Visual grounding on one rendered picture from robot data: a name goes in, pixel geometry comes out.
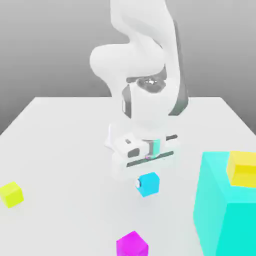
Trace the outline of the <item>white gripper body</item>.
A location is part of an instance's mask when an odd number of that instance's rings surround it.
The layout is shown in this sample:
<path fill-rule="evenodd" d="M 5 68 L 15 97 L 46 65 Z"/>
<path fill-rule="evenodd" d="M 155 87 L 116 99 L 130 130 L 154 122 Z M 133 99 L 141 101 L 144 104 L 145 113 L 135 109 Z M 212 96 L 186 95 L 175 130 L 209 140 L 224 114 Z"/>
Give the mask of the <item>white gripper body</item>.
<path fill-rule="evenodd" d="M 146 153 L 146 149 L 153 149 L 152 141 L 143 141 L 135 146 L 129 144 L 126 149 L 116 148 L 111 161 L 112 175 L 125 181 L 152 172 L 159 174 L 174 165 L 179 146 L 177 137 L 167 137 L 159 153 L 154 155 Z"/>

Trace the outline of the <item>small blue cube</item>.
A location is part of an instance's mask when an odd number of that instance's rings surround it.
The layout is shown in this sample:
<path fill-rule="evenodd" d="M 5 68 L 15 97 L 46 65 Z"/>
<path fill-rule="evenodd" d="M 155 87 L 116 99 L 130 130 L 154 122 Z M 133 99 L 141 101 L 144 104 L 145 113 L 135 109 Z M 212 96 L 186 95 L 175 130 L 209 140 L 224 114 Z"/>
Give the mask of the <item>small blue cube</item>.
<path fill-rule="evenodd" d="M 142 197 L 157 194 L 160 188 L 160 178 L 155 172 L 147 173 L 139 176 L 140 188 L 136 188 Z"/>

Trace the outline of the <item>large turquoise box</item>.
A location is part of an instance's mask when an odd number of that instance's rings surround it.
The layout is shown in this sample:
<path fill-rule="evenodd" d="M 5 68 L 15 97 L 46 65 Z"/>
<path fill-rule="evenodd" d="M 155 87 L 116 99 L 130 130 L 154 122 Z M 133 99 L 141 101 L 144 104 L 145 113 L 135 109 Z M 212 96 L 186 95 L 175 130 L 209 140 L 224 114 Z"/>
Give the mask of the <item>large turquoise box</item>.
<path fill-rule="evenodd" d="M 256 187 L 230 184 L 233 154 L 202 154 L 193 221 L 203 256 L 256 256 Z"/>

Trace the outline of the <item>small lime yellow cube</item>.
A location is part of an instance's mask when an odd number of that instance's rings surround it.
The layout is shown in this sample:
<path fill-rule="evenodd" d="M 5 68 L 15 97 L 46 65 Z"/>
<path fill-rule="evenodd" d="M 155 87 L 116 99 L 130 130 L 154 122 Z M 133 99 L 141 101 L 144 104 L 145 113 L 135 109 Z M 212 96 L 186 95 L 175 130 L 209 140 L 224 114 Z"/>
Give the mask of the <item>small lime yellow cube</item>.
<path fill-rule="evenodd" d="M 22 189 L 14 181 L 0 187 L 0 198 L 8 208 L 24 201 Z"/>

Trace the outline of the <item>small magenta cube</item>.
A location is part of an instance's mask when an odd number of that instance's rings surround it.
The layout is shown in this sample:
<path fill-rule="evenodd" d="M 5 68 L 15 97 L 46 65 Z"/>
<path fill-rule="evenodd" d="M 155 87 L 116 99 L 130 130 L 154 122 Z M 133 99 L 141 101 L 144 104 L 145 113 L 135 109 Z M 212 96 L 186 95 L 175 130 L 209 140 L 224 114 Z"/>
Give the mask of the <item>small magenta cube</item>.
<path fill-rule="evenodd" d="M 134 230 L 116 241 L 116 256 L 148 256 L 149 245 Z"/>

